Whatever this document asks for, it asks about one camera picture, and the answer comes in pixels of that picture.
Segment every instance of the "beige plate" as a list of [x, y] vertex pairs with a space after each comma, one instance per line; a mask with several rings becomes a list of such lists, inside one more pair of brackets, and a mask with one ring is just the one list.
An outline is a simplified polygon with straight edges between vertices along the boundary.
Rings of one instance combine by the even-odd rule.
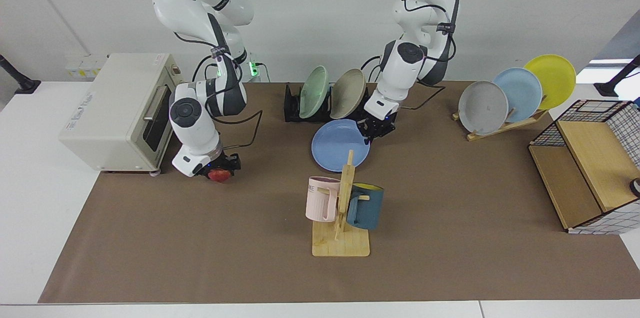
[[362, 70], [352, 69], [343, 74], [331, 90], [331, 118], [341, 120], [355, 111], [365, 87]]

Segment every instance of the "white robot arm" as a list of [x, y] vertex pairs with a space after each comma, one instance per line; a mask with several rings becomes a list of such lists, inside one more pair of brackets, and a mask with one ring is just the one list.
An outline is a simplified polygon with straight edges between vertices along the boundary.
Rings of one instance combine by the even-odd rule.
[[400, 0], [393, 7], [402, 38], [389, 42], [380, 58], [382, 78], [358, 126], [367, 142], [395, 129], [400, 104], [416, 81], [432, 86], [444, 78], [453, 41], [459, 0]]
[[[152, 0], [155, 14], [164, 26], [185, 42], [210, 46], [217, 77], [183, 83], [174, 92], [169, 120], [182, 147], [173, 159], [180, 172], [192, 177], [205, 175], [217, 181], [240, 168], [238, 155], [226, 156], [220, 136], [210, 118], [240, 113], [247, 104], [241, 82], [253, 69], [236, 26], [246, 26], [254, 17], [247, 0]], [[197, 40], [182, 38], [185, 34]]]

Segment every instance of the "blue mug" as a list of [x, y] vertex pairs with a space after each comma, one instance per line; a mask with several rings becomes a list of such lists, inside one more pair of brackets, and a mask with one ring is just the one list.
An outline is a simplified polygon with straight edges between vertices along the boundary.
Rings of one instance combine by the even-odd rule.
[[347, 223], [359, 229], [376, 229], [384, 193], [385, 190], [380, 186], [354, 183], [351, 188]]

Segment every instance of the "wooden mug tree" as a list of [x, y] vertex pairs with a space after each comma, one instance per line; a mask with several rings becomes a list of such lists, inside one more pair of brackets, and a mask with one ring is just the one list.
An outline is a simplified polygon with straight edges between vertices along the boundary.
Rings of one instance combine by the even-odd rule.
[[[355, 172], [354, 151], [350, 150], [347, 163], [342, 167], [335, 222], [313, 222], [311, 253], [314, 257], [366, 257], [371, 252], [369, 231], [346, 224]], [[361, 195], [358, 199], [369, 197]]]

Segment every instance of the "blue plate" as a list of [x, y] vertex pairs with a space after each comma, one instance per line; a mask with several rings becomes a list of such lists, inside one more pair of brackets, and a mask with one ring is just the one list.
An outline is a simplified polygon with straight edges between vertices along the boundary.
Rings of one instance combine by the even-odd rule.
[[328, 122], [315, 132], [311, 141], [313, 159], [331, 172], [343, 171], [350, 150], [353, 150], [353, 165], [359, 166], [367, 158], [369, 149], [370, 145], [364, 144], [358, 125], [350, 119]]
[[507, 122], [514, 124], [531, 117], [542, 101], [542, 85], [535, 74], [524, 68], [509, 68], [495, 77], [509, 102], [509, 111], [514, 109]]

